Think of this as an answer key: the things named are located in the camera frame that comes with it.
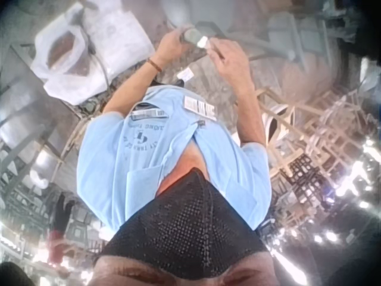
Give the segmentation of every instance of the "face mask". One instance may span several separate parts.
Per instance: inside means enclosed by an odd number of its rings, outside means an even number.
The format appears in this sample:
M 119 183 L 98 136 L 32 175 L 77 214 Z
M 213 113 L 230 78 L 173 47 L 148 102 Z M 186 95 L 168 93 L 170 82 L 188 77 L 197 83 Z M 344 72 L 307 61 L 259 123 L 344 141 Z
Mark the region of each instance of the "face mask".
M 144 262 L 172 275 L 199 280 L 220 276 L 266 247 L 220 192 L 192 169 L 135 213 L 102 256 Z

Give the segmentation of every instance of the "skin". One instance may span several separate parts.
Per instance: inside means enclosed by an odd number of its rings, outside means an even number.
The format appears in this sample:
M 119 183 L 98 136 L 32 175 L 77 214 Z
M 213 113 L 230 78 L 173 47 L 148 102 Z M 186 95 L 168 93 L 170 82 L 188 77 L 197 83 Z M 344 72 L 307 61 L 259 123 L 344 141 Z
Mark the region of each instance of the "skin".
M 256 253 L 215 278 L 189 281 L 124 257 L 101 257 L 89 286 L 278 286 L 268 253 Z
M 151 60 L 164 69 L 173 60 L 179 58 L 188 48 L 180 42 L 181 29 L 166 34 Z M 211 39 L 208 55 L 221 77 L 233 88 L 238 102 L 237 130 L 242 146 L 257 142 L 266 145 L 266 136 L 261 120 L 258 100 L 254 97 L 255 86 L 251 79 L 249 61 L 242 48 L 236 42 Z M 115 92 L 104 108 L 104 113 L 116 111 L 126 117 L 133 106 L 141 101 L 157 69 L 145 63 L 133 76 L 127 79 Z M 194 141 L 190 141 L 174 170 L 162 181 L 157 195 L 163 193 L 172 183 L 187 174 L 191 168 L 200 169 L 205 178 L 209 175 L 205 160 Z M 278 285 L 274 265 L 269 253 L 256 253 L 231 266 L 224 274 L 211 279 L 186 281 L 154 269 L 148 265 L 125 257 L 101 257 L 94 268 L 91 286 L 147 286 L 147 285 Z

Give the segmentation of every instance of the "light blue shirt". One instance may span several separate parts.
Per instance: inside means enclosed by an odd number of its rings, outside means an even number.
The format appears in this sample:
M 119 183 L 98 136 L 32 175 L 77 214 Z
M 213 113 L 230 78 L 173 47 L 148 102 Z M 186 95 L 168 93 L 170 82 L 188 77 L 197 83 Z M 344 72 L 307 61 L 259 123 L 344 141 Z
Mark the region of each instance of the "light blue shirt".
M 240 148 L 224 126 L 187 111 L 185 96 L 204 101 L 186 89 L 157 86 L 142 102 L 164 111 L 165 118 L 134 120 L 111 112 L 89 124 L 77 191 L 113 231 L 155 198 L 190 140 L 204 156 L 211 183 L 247 224 L 255 229 L 264 220 L 271 200 L 266 149 L 258 143 Z

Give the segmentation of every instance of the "bracelet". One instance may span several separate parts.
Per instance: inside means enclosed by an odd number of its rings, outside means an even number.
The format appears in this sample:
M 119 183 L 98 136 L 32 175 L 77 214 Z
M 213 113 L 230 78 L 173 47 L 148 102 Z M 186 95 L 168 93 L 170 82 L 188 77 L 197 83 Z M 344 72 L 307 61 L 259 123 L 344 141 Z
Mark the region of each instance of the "bracelet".
M 157 71 L 159 73 L 161 73 L 163 70 L 157 65 L 155 64 L 150 58 L 147 59 L 147 63 L 150 63 L 151 66 L 153 66 L 155 69 L 157 69 Z

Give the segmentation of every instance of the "fabric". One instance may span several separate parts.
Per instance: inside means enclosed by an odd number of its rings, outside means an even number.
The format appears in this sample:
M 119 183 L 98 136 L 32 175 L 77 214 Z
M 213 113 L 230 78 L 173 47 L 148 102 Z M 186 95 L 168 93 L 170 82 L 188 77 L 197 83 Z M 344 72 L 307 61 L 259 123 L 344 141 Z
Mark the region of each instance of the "fabric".
M 71 209 L 75 205 L 74 200 L 70 200 L 64 207 L 65 196 L 60 195 L 54 208 L 53 220 L 51 223 L 51 231 L 59 231 L 63 234 L 66 232 L 67 225 L 69 223 Z
M 266 149 L 257 143 L 240 148 L 224 126 L 185 110 L 185 95 L 203 101 L 183 88 L 156 86 L 133 110 L 153 105 L 165 118 L 134 121 L 107 113 L 89 124 L 77 192 L 113 231 L 155 198 L 190 140 L 204 156 L 213 186 L 247 224 L 255 229 L 265 218 L 271 201 Z
M 144 262 L 187 280 L 213 278 L 266 247 L 193 168 L 134 214 L 101 255 Z
M 70 200 L 64 207 L 64 202 L 65 196 L 61 194 L 54 208 L 53 220 L 50 225 L 50 233 L 48 237 L 48 261 L 55 264 L 62 263 L 64 251 L 70 247 L 69 245 L 63 243 L 57 244 L 57 241 L 64 239 L 71 210 L 75 205 L 74 200 Z
M 60 231 L 52 231 L 49 233 L 48 237 L 48 249 L 49 257 L 48 262 L 61 264 L 64 258 L 64 250 L 67 248 L 67 245 L 59 244 L 55 245 L 54 242 L 58 240 L 63 240 L 64 234 Z

